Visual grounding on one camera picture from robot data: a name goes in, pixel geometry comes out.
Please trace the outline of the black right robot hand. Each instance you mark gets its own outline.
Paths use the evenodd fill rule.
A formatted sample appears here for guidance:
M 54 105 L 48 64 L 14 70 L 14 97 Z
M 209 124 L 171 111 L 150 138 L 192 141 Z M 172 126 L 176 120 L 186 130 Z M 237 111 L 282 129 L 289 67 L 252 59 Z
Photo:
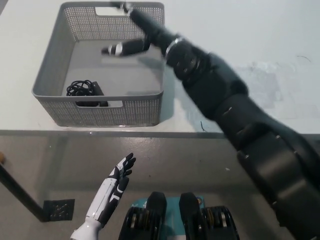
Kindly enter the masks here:
M 165 56 L 167 48 L 178 38 L 178 35 L 171 33 L 152 17 L 133 7 L 128 2 L 112 2 L 111 5 L 123 10 L 131 21 L 143 31 L 144 37 L 110 44 L 102 48 L 102 55 L 127 57 L 146 52 L 151 45 L 154 45 Z

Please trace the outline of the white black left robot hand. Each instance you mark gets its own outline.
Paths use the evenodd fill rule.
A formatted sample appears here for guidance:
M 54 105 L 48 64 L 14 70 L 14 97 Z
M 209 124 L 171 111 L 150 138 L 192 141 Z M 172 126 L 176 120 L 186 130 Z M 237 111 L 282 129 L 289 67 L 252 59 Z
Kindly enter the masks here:
M 130 153 L 112 169 L 93 198 L 86 213 L 86 219 L 97 221 L 101 226 L 107 224 L 128 186 L 128 175 L 132 173 L 131 168 L 135 164 L 135 161 L 134 154 Z

